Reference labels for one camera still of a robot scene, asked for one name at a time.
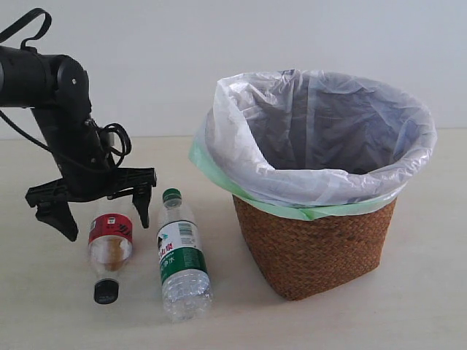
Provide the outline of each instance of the robotic arm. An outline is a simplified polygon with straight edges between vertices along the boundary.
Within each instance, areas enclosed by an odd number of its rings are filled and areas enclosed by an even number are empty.
[[[67,55],[41,55],[27,41],[47,33],[52,22],[43,9],[33,9],[0,33],[0,44],[45,15],[36,36],[24,39],[20,49],[0,46],[0,107],[31,108],[47,143],[21,130],[3,112],[0,117],[22,136],[49,151],[62,179],[32,187],[26,193],[36,218],[62,232],[70,241],[78,234],[68,202],[89,202],[102,197],[112,200],[133,196],[142,226],[149,227],[148,207],[154,168],[119,168],[131,151],[125,129],[117,123],[104,128],[91,118],[89,80],[86,71]],[[113,136],[122,144],[113,147]],[[120,159],[115,162],[114,155]]]

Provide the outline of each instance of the black strap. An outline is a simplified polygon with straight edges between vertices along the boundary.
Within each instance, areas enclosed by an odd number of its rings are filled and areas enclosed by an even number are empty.
[[[44,19],[44,22],[42,24],[42,27],[39,29],[39,31],[37,32],[36,35],[34,35],[34,36],[30,37],[30,38],[26,38],[21,42],[21,49],[22,50],[30,49],[30,47],[26,46],[26,43],[29,40],[41,39],[47,33],[47,31],[50,28],[50,25],[52,24],[52,17],[50,16],[50,14],[48,12],[46,12],[45,10],[40,9],[40,8],[32,9],[31,11],[26,13],[24,16],[22,16],[22,18],[20,18],[16,22],[14,22],[10,27],[8,27],[4,31],[2,31],[0,33],[0,43],[2,43],[4,41],[8,40],[9,38],[11,38],[13,35],[15,35],[21,29],[26,27],[33,20],[38,18],[40,15],[45,15],[45,19]]]

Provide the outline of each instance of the wicker basket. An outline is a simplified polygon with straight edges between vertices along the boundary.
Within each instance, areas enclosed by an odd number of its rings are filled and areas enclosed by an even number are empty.
[[[233,197],[245,241],[277,294],[300,300],[379,265],[395,201],[370,214],[301,221],[275,217]]]

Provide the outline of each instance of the standing bottle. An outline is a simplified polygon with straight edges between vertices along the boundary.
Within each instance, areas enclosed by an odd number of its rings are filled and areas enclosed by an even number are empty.
[[[177,189],[163,194],[159,228],[163,308],[173,322],[203,316],[211,306],[211,284],[193,212]]]
[[[128,197],[98,203],[98,213],[92,221],[88,251],[90,263],[97,274],[94,301],[110,304],[118,299],[118,274],[128,262],[133,249],[133,222]]]

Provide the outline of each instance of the green bottle cap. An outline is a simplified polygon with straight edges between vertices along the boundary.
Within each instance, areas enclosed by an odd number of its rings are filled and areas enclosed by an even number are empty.
[[[182,194],[176,188],[169,188],[168,190],[165,190],[162,195],[162,201],[164,203],[174,198],[182,199]]]

